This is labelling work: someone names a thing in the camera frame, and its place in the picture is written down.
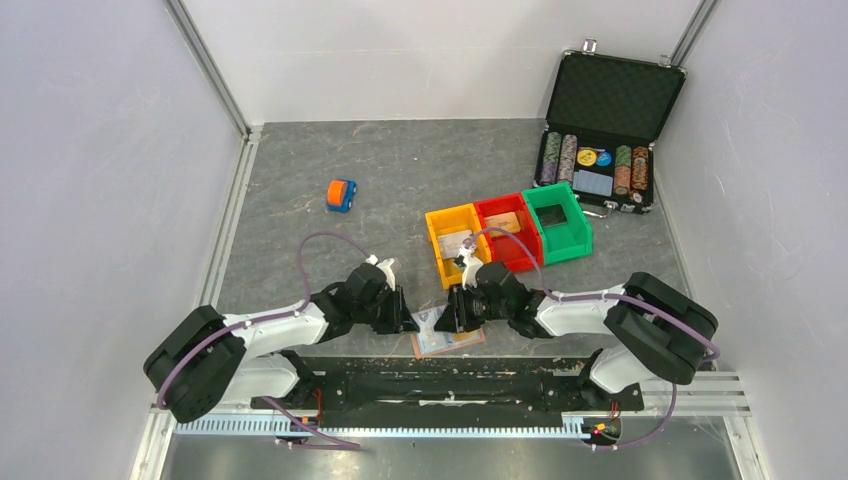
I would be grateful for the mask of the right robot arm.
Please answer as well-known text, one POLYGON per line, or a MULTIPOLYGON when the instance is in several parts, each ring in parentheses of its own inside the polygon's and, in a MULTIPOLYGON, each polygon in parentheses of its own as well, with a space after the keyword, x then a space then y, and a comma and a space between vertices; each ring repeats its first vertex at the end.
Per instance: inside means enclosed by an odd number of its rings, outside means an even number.
POLYGON ((471 281, 449 289, 434 328, 466 333, 489 320, 503 320, 528 339, 614 337, 617 345, 591 354, 579 374, 578 396, 591 408, 644 380, 688 385, 703 363, 720 355, 716 317, 646 272, 608 289, 566 294, 529 288, 502 263, 485 264, 471 281))

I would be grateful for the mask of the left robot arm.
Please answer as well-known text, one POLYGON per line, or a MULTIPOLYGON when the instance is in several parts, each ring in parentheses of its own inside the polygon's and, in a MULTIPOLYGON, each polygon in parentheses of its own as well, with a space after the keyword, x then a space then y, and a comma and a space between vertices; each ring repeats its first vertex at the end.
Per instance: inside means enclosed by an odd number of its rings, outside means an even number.
POLYGON ((371 256, 346 280, 279 309, 223 315, 195 308, 143 364, 160 406, 190 423, 222 402, 269 396, 306 405, 314 381, 292 348, 329 342, 356 325, 378 335, 416 330, 394 266, 371 256))

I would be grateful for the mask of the tan leather card holder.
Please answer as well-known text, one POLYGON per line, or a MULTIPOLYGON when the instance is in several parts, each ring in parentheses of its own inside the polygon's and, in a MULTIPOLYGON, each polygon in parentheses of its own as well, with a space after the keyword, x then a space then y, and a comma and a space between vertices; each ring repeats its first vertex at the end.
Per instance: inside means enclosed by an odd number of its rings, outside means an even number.
POLYGON ((437 332, 432 336, 421 336, 417 332, 412 334, 411 344, 415 357, 421 359, 479 344, 484 342, 485 339, 485 333, 482 329, 457 334, 437 332))

